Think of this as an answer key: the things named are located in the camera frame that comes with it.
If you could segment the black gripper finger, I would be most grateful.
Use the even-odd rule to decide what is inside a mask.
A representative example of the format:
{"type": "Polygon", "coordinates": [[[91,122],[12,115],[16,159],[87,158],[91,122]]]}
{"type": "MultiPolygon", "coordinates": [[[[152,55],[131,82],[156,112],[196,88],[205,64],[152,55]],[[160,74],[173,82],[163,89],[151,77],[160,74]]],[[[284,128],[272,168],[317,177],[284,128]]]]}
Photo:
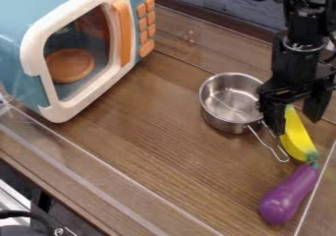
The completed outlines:
{"type": "Polygon", "coordinates": [[[325,112],[332,96],[333,87],[317,85],[311,91],[309,98],[303,103],[303,113],[311,122],[316,123],[325,112]]]}
{"type": "Polygon", "coordinates": [[[264,115],[264,121],[273,133],[280,136],[285,132],[285,104],[268,95],[260,98],[260,111],[264,115]]]}

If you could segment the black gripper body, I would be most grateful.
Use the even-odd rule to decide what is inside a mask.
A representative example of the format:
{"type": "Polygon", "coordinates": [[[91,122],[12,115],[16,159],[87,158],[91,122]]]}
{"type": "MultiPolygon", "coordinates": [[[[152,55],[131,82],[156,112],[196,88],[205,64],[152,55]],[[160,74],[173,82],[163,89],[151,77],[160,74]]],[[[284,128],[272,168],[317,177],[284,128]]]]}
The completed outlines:
{"type": "Polygon", "coordinates": [[[259,87],[261,103],[327,103],[336,68],[320,59],[323,36],[293,41],[285,31],[273,38],[272,77],[259,87]]]}

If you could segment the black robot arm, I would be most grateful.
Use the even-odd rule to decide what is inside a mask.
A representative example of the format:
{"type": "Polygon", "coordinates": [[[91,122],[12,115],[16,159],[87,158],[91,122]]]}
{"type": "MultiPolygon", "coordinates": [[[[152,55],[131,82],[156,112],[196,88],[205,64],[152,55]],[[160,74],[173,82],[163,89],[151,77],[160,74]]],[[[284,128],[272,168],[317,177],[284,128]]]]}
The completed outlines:
{"type": "Polygon", "coordinates": [[[301,101],[305,117],[317,122],[336,89],[336,54],[321,57],[325,44],[336,44],[336,0],[277,1],[284,6],[287,29],[275,35],[272,77],[257,92],[264,121],[281,135],[288,123],[287,106],[301,101]]]}

